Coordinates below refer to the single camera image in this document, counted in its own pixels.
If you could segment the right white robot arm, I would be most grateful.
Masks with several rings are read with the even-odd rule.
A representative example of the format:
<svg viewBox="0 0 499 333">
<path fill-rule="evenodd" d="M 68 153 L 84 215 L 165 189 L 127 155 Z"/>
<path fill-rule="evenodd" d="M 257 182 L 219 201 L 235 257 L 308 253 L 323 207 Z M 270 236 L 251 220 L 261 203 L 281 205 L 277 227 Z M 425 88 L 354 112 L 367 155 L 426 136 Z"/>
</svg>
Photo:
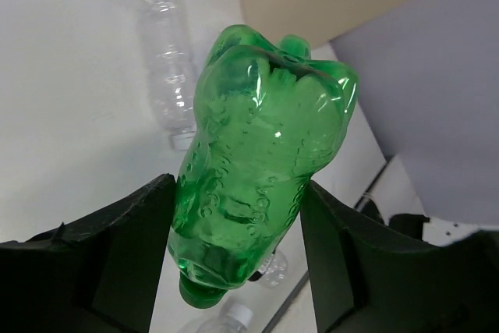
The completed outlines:
<svg viewBox="0 0 499 333">
<path fill-rule="evenodd" d="M 472 225 L 428 217 L 418 197 L 385 199 L 366 193 L 355 209 L 396 232 L 435 246 L 450 245 L 476 230 Z"/>
</svg>

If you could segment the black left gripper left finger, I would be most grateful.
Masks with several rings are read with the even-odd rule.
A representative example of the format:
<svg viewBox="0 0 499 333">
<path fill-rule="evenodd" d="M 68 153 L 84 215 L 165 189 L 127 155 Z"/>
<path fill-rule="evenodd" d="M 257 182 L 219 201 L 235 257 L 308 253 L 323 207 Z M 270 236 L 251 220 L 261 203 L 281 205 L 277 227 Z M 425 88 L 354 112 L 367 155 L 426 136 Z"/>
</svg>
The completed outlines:
<svg viewBox="0 0 499 333">
<path fill-rule="evenodd" d="M 163 174 L 87 216 L 1 245 L 4 332 L 147 332 L 175 202 Z"/>
</svg>

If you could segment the green plastic bottle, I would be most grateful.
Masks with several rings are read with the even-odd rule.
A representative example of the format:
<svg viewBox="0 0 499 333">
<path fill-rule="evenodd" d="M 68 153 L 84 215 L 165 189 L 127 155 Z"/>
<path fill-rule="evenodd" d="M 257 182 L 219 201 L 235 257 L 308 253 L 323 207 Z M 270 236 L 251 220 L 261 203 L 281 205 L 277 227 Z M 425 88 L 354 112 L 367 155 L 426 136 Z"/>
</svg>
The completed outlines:
<svg viewBox="0 0 499 333">
<path fill-rule="evenodd" d="M 272 44 L 246 25 L 219 34 L 196 84 L 168 236 L 190 306 L 215 306 L 281 242 L 338 153 L 357 94 L 356 72 L 312 59 L 300 37 Z"/>
</svg>

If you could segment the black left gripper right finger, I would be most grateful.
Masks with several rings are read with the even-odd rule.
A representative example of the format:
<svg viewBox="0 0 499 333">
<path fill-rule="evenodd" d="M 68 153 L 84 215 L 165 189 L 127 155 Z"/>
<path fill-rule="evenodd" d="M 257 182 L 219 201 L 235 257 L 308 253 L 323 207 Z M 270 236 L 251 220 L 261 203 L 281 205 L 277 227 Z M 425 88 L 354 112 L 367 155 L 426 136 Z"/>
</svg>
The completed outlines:
<svg viewBox="0 0 499 333">
<path fill-rule="evenodd" d="M 434 246 L 354 211 L 315 182 L 301 224 L 318 331 L 497 331 L 496 232 Z"/>
</svg>

